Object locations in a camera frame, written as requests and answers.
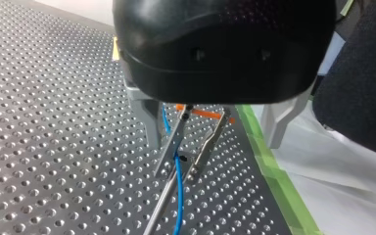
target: white surface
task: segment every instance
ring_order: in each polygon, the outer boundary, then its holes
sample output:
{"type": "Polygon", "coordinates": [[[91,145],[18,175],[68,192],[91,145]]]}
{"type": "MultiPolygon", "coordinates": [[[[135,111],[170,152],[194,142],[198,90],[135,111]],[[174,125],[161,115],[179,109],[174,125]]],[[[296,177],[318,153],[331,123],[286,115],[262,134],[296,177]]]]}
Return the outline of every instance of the white surface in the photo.
{"type": "Polygon", "coordinates": [[[113,0],[35,0],[96,22],[114,25],[113,0]]]}
{"type": "MultiPolygon", "coordinates": [[[[262,106],[252,106],[258,119],[262,106]]],[[[376,234],[376,153],[326,131],[311,102],[272,150],[325,234],[376,234]]]]}
{"type": "Polygon", "coordinates": [[[332,35],[331,43],[329,44],[328,50],[326,51],[325,58],[320,65],[318,74],[325,75],[331,69],[332,64],[340,54],[341,49],[345,44],[344,39],[336,32],[332,35]]]}

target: gray bracket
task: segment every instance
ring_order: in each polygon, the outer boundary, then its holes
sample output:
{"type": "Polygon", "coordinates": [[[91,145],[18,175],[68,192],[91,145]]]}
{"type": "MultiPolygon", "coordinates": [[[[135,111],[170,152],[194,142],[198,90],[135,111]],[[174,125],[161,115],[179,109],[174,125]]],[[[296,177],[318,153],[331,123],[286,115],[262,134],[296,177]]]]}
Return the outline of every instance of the gray bracket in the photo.
{"type": "Polygon", "coordinates": [[[159,149],[161,147],[161,132],[158,119],[161,115],[161,102],[152,99],[136,86],[132,86],[126,79],[124,86],[129,97],[130,108],[145,125],[149,146],[159,149]]]}

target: blue cable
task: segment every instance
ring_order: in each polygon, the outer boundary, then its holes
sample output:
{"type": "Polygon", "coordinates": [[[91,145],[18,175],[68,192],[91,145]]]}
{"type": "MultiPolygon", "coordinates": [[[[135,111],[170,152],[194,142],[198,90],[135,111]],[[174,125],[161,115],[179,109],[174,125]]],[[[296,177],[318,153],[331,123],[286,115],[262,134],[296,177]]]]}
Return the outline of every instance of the blue cable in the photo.
{"type": "Polygon", "coordinates": [[[175,152],[175,168],[176,168],[176,180],[178,181],[178,217],[176,218],[175,229],[173,235],[179,235],[182,225],[182,217],[184,214],[184,185],[182,182],[181,162],[179,161],[178,153],[175,152]]]}
{"type": "Polygon", "coordinates": [[[170,134],[170,126],[166,119],[165,106],[163,106],[163,120],[164,120],[164,130],[166,130],[167,134],[170,134]]]}
{"type": "MultiPolygon", "coordinates": [[[[166,130],[167,134],[170,134],[170,126],[167,122],[165,106],[163,106],[163,120],[164,129],[166,130]]],[[[176,218],[176,225],[175,229],[173,230],[173,235],[179,235],[179,231],[181,230],[182,225],[182,217],[184,214],[184,185],[182,182],[181,161],[179,159],[177,150],[178,149],[176,149],[173,158],[175,160],[176,180],[178,182],[178,217],[176,218]]]]}

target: metal breadboard table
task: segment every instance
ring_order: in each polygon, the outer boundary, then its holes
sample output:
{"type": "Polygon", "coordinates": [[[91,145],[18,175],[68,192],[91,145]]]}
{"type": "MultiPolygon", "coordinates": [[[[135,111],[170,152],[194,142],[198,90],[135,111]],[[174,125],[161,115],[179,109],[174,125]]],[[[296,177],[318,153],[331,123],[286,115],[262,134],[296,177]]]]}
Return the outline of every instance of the metal breadboard table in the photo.
{"type": "MultiPolygon", "coordinates": [[[[107,32],[0,1],[0,234],[142,234],[165,184],[112,49],[107,32]]],[[[182,234],[290,234],[232,112],[185,187],[182,234]]],[[[181,147],[214,124],[192,118],[181,147]]],[[[157,234],[172,233],[175,201],[157,234]]]]}

